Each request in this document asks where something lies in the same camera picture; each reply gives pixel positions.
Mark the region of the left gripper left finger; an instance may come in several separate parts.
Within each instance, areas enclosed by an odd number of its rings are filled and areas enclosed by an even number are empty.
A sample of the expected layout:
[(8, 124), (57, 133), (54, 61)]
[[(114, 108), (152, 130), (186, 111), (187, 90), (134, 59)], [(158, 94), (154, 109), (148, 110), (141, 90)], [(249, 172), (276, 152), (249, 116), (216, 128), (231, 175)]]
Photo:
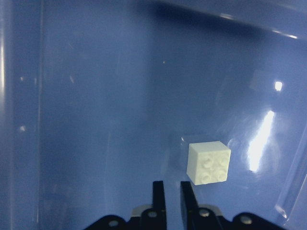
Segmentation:
[(150, 208), (141, 214), (141, 230), (166, 230), (166, 205), (163, 181), (153, 182), (153, 197)]

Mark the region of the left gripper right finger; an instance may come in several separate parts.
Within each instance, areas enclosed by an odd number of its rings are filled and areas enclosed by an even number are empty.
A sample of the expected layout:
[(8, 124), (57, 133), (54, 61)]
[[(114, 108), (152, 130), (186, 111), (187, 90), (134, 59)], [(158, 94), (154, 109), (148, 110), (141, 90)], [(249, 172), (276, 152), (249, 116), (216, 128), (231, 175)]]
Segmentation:
[(185, 230), (221, 230), (218, 219), (221, 214), (216, 206), (199, 205), (192, 185), (188, 181), (180, 182), (181, 216)]

